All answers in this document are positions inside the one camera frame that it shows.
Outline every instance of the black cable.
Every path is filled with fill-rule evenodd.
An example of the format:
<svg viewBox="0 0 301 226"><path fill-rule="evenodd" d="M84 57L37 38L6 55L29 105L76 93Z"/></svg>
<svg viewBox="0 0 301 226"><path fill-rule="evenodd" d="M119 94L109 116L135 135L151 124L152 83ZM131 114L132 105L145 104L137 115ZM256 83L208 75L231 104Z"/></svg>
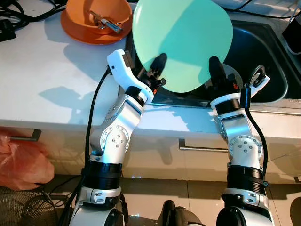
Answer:
<svg viewBox="0 0 301 226"><path fill-rule="evenodd" d="M47 1L50 2L53 6L56 6L56 4L52 0L47 0Z"/></svg>
<svg viewBox="0 0 301 226"><path fill-rule="evenodd" d="M245 7L247 4L249 4L251 1L253 0L248 0L247 2L245 2L242 6L238 7L235 9L235 11L239 11L241 8Z"/></svg>
<svg viewBox="0 0 301 226"><path fill-rule="evenodd" d="M14 18L14 19L19 20L18 22L13 22L13 21L11 22L13 29L16 30L21 27L27 26L31 22L37 22L40 20L44 20L44 19L52 16L53 14L64 10L64 8L62 8L62 7L65 6L65 4L56 5L52 0L47 0L47 1L50 2L54 7L51 10L49 10L48 12L45 12L39 16L26 15L24 13L22 6L16 0L12 0L11 4L14 5L19 11L9 9L8 7L2 5L0 7L0 16L7 17L8 19Z"/></svg>
<svg viewBox="0 0 301 226"><path fill-rule="evenodd" d="M269 16L269 15L252 13L252 12L242 11L242 10L235 10L235 9L230 9L230 8L225 8L225 7L222 7L222 8L228 12L245 13L245 14L249 14L249 15L253 15L253 16L261 16L261 17L265 17L265 18L274 18L274 19L290 19L291 18L291 16ZM300 14L301 14L301 10L299 11L299 13L297 15L294 15L293 18L297 17Z"/></svg>
<svg viewBox="0 0 301 226"><path fill-rule="evenodd" d="M95 106L95 101L97 98L97 94L98 91L104 81L104 79L107 77L108 74L111 73L111 70L109 67L107 67L107 70L105 71L104 75L102 76L102 78L100 79L95 93L93 95L93 99L92 99L92 103L91 103L91 107L90 107L90 113L89 113L89 120L88 120L88 125L87 125L87 132L86 132L86 142L85 142L85 170L89 171L88 167L88 161L89 161L89 148L90 148L90 132L91 132L91 126L92 126L92 118L93 118L93 111L94 111L94 106ZM70 198L68 199L68 201L65 204L64 210L62 212L62 215L60 217L60 220L58 222L58 226L63 226L64 222L65 222L65 218L69 212L69 208L72 204L73 199L75 198L75 196L79 193L84 181L85 181L85 174L81 177L80 182L78 183L78 185L76 186L76 188L74 189L74 191L72 192Z"/></svg>
<svg viewBox="0 0 301 226"><path fill-rule="evenodd" d="M267 146L267 142L265 140L265 137L261 131L261 129L259 128L259 126L257 125L257 123L255 122L254 118L252 117L249 107L250 107L250 96L251 96L251 82L254 78L254 76L256 75L256 73L252 73L252 75L249 77L248 82L246 83L246 88L242 88L241 89L241 100L240 103L243 106L243 108L245 109L246 115L248 117L248 119L250 120L250 122L253 124L253 126L255 127L257 133L259 134L261 143L262 143L262 147L263 147L263 175L265 176L266 172L267 172L267 165L268 165L268 146Z"/></svg>
<svg viewBox="0 0 301 226"><path fill-rule="evenodd" d="M62 212L62 214L61 214L61 217L60 217L60 219L59 219L59 221L58 221L58 224L57 224L58 226L64 226L65 218L66 218L66 215L67 215L68 212L69 212L69 208L70 208L70 206L71 206L71 204L72 204L72 201L73 201L73 199L75 198L75 196L79 193L80 188L81 188L81 186L82 186L84 180L85 180L85 175L83 175L83 176L81 177L79 184L76 186L76 188L75 188L74 191L72 192L70 198L69 198L68 201L66 202L66 205L65 205L65 207L64 207L64 210L63 210L63 212Z"/></svg>
<svg viewBox="0 0 301 226"><path fill-rule="evenodd" d="M267 166L268 166L268 146L267 146L267 142L264 138L264 135L263 135L261 129L259 128L259 126L255 122L255 120L253 119L253 117L250 113L250 110L248 108L247 109L245 108L245 112L246 112L246 115L247 115L248 119L250 120L250 122L253 124L253 126L257 130L257 133L259 134L260 140L262 142L262 147L263 147L263 175L265 176L265 174L267 172Z"/></svg>
<svg viewBox="0 0 301 226"><path fill-rule="evenodd" d="M111 73L110 68L107 67L107 70L105 71L104 75L102 76L102 78L99 81L98 86L96 87L93 99L92 99L92 103L91 103L91 107L90 107L90 113L89 113L89 120L88 120L88 126L87 126L87 132L86 132L86 143L85 143L85 168L87 168L87 164L89 161L89 148L90 148L90 132L91 132L91 126L92 126L92 118L93 118L93 110L94 110L94 105L95 105L95 101L96 101L96 97L98 94L98 91L104 81L104 79L107 77L107 75Z"/></svg>
<svg viewBox="0 0 301 226"><path fill-rule="evenodd" d="M51 195L51 194L52 194L56 189L58 189L59 187L61 187L61 186L65 185L65 184L67 184L69 181L71 181L71 180L73 180L73 179L75 179L75 178L78 178L79 176L80 176L80 175L73 176L73 177L69 178L68 180L64 181L63 183L61 183L61 184L55 186L55 187L49 192L49 195Z"/></svg>

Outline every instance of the sink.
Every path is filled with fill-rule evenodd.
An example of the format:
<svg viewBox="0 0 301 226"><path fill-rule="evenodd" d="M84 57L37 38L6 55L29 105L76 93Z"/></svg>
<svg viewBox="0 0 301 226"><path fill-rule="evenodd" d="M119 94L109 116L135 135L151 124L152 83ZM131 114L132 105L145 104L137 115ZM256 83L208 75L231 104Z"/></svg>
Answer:
<svg viewBox="0 0 301 226"><path fill-rule="evenodd" d="M271 78L252 102L268 103L280 99L301 99L301 75L293 65L281 42L267 24L232 21L233 41L224 64L241 75L246 83L258 65L264 65ZM127 39L126 50L131 52L137 70L142 65L136 55L132 36ZM203 86L187 93L174 93L160 88L152 105L209 107L209 97Z"/></svg>

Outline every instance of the white countertop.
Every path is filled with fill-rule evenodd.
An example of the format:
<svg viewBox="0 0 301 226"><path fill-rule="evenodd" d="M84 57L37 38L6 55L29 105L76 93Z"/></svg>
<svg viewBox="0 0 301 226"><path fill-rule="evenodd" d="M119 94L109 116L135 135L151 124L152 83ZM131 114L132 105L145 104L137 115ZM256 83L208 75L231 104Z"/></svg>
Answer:
<svg viewBox="0 0 301 226"><path fill-rule="evenodd" d="M231 18L260 19L283 27L277 20L238 14ZM108 46L76 42L62 30L60 13L31 23L16 34L16 39L0 42L0 125L85 130L94 90L106 69L106 57L123 49L125 39ZM118 84L108 76L97 98L94 125L103 121L117 94ZM218 136L214 115L211 109L147 105L135 132L167 130ZM301 138L301 117L252 115L265 136Z"/></svg>

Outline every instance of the cabinet handle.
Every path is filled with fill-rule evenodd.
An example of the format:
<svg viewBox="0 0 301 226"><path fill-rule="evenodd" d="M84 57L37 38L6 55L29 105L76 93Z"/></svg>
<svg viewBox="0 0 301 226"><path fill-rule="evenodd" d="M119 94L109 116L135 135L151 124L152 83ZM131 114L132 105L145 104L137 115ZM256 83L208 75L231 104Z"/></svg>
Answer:
<svg viewBox="0 0 301 226"><path fill-rule="evenodd" d="M190 147L185 145L185 139L179 139L179 149L182 151L203 151L203 152L222 152L228 153L227 148L215 147Z"/></svg>
<svg viewBox="0 0 301 226"><path fill-rule="evenodd" d="M296 182L297 184L301 184L301 180L299 180L298 177L293 177L293 178L295 179L295 182Z"/></svg>
<svg viewBox="0 0 301 226"><path fill-rule="evenodd" d="M41 130L40 129L34 129L32 132L31 137L26 137L26 136L11 136L10 140L21 140L21 141L31 141L31 142L36 142L38 141L40 135L41 135Z"/></svg>

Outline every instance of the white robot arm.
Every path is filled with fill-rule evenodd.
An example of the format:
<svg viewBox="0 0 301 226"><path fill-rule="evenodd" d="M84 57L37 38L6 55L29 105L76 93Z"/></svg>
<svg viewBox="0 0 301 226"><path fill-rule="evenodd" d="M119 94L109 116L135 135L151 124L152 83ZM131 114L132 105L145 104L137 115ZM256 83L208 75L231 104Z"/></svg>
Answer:
<svg viewBox="0 0 301 226"><path fill-rule="evenodd" d="M221 91L222 89L218 89L221 86L228 87L221 91L221 97L211 102L211 108L216 109L218 114L216 121L219 130L228 143L230 159L227 188L222 194L225 208L219 213L216 225L273 226L274 221L265 192L268 186L264 180L266 165L260 164L264 148L252 135L249 116L246 114L248 109L241 107L241 104L249 105L250 98L262 89L270 78L260 65L251 76L254 79L249 81L251 92L244 88L242 93L239 93L235 90L233 81L223 79L226 75L217 57L210 59L209 71L213 81L218 81L213 84L211 91Z"/></svg>
<svg viewBox="0 0 301 226"><path fill-rule="evenodd" d="M125 152L141 119L144 104L150 103L158 87L166 83L164 79L158 79L167 60L166 54L154 60L149 72L141 71L137 76L132 73L129 54L123 50L114 51L107 60L114 79L125 93L118 97L102 125L94 128L91 134L92 153L88 167L83 171L85 180L70 226L123 226L127 223L127 207L119 186ZM217 226L273 226L265 193L267 184L259 162L263 147L253 137L248 117L240 107L240 93L219 89L216 95L214 86L224 85L220 82L222 79L216 79L216 74L223 76L221 71L216 73L212 69L216 68L216 63L213 58L210 64L213 89L209 92L213 91L215 97L211 107L218 112L218 125L228 142L230 157L228 186L222 195L225 208L218 216ZM253 93L269 81L266 75L262 77L253 86ZM203 225L193 213L176 208L172 201L165 202L162 215L160 226Z"/></svg>

